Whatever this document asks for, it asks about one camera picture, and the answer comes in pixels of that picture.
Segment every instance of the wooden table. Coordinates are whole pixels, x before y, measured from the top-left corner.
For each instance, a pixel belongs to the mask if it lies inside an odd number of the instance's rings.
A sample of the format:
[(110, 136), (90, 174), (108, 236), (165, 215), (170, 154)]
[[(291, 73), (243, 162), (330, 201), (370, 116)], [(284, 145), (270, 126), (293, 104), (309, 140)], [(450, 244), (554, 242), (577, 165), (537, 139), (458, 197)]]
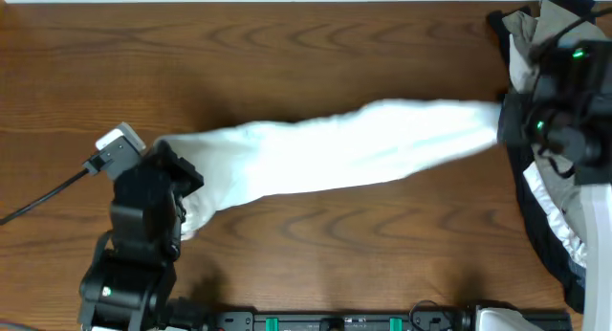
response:
[[(484, 17), (518, 6), (7, 6), (0, 211), (77, 172), (121, 121), (150, 143), (382, 98), (493, 100), (508, 77)], [(0, 228), (1, 318), (78, 329), (78, 285), (111, 198), (106, 177), (88, 177)], [(177, 267), (175, 296), (259, 310), (407, 310), (424, 298), (566, 308), (525, 235), (502, 147), (395, 183), (219, 212)]]

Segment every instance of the wooden surface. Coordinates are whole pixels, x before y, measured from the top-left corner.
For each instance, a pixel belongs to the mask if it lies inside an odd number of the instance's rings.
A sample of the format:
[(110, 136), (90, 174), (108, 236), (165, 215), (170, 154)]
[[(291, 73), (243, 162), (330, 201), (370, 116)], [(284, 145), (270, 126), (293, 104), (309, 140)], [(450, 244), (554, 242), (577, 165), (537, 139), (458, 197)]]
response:
[[(494, 99), (507, 73), (484, 17), (517, 7), (8, 6), (0, 211), (74, 174), (121, 121), (150, 143), (381, 98)], [(87, 177), (0, 228), (0, 318), (78, 329), (78, 285), (109, 228), (111, 197), (106, 177)], [(501, 147), (399, 182), (219, 212), (177, 267), (175, 296), (260, 310), (407, 310), (424, 298), (566, 308), (527, 240)]]

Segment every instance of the green connector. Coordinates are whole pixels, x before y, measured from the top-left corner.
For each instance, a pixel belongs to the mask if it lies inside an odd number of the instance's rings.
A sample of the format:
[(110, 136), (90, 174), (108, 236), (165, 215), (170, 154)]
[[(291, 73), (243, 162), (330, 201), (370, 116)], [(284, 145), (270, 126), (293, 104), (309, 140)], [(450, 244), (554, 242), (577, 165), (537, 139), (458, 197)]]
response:
[(402, 331), (402, 319), (401, 318), (391, 318), (389, 320), (389, 331)]
[(266, 331), (278, 331), (278, 319), (267, 318), (266, 319)]

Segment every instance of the white cloth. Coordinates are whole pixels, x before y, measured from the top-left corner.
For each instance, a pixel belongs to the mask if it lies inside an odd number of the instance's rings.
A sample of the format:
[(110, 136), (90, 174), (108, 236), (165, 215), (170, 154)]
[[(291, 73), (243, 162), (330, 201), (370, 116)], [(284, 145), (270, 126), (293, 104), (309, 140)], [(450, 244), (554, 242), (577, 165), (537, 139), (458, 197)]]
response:
[(185, 240), (217, 210), (263, 196), (388, 182), (486, 149), (496, 143), (499, 112), (480, 101), (387, 99), (345, 115), (159, 140), (205, 178), (184, 200)]
[(567, 224), (565, 217), (563, 217), (563, 212), (553, 203), (535, 162), (525, 169), (523, 176), (540, 207), (546, 213), (548, 225), (557, 239), (563, 244), (572, 260), (581, 267), (586, 268), (586, 244), (580, 240), (576, 232)]

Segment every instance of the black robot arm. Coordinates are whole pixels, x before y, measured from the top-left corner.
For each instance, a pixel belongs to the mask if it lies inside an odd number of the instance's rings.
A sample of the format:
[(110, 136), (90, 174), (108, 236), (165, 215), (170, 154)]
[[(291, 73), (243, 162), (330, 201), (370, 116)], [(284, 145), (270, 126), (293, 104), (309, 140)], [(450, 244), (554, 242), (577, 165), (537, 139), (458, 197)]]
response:
[[(121, 150), (134, 148), (122, 145)], [(174, 261), (181, 253), (182, 199), (203, 184), (194, 166), (164, 142), (120, 173), (110, 209), (113, 229), (99, 239), (80, 285), (83, 330), (160, 328), (188, 310), (183, 300), (167, 302), (176, 281)], [(112, 248), (105, 249), (109, 240)], [(180, 324), (200, 330), (204, 324), (198, 325), (199, 320), (204, 317)]]
[(550, 49), (538, 66), (533, 93), (506, 96), (498, 140), (564, 156), (576, 185), (612, 183), (612, 41)]

